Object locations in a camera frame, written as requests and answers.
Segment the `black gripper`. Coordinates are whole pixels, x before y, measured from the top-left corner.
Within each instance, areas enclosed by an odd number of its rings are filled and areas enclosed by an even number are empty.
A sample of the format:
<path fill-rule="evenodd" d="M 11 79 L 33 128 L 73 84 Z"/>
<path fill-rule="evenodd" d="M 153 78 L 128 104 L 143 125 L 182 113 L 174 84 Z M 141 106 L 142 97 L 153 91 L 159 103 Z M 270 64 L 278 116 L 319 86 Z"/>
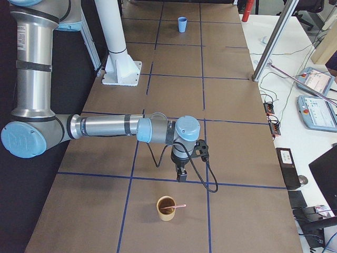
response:
<path fill-rule="evenodd" d="M 177 181 L 185 182 L 187 178 L 187 171 L 183 166 L 190 162 L 189 156 L 187 153 L 192 156 L 194 144 L 186 144 L 181 146 L 180 144 L 173 144 L 171 151 L 171 160 L 177 164 L 176 173 L 177 173 Z"/>

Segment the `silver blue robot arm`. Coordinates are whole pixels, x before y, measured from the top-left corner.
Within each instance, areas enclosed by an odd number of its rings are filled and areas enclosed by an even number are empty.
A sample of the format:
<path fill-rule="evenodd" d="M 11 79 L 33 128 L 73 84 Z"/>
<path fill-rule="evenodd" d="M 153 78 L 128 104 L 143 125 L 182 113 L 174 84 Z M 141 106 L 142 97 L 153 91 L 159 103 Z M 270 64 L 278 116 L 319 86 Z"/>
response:
<path fill-rule="evenodd" d="M 17 21 L 17 107 L 1 141 L 11 154 L 32 158 L 70 139 L 134 135 L 171 147 L 177 180 L 186 180 L 185 165 L 201 155 L 204 145 L 194 117 L 172 121 L 159 112 L 79 116 L 51 110 L 53 32 L 81 29 L 80 1 L 10 1 L 10 7 Z"/>

